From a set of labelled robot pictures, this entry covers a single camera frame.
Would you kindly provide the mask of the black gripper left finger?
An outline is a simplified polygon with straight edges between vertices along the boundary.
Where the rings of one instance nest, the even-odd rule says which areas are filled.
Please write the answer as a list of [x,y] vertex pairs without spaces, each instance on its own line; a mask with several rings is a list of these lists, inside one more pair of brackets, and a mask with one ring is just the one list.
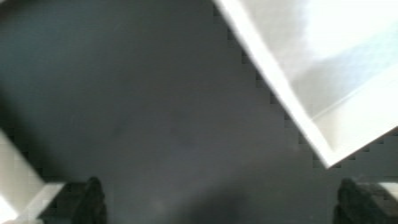
[[44,224],[106,224],[106,204],[101,181],[69,182],[38,213]]

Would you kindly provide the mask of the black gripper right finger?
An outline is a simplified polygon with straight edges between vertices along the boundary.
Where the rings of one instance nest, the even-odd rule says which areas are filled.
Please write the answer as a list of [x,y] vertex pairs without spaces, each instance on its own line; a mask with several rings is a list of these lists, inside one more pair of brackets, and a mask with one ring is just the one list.
[[340,180],[332,224],[398,224],[398,182]]

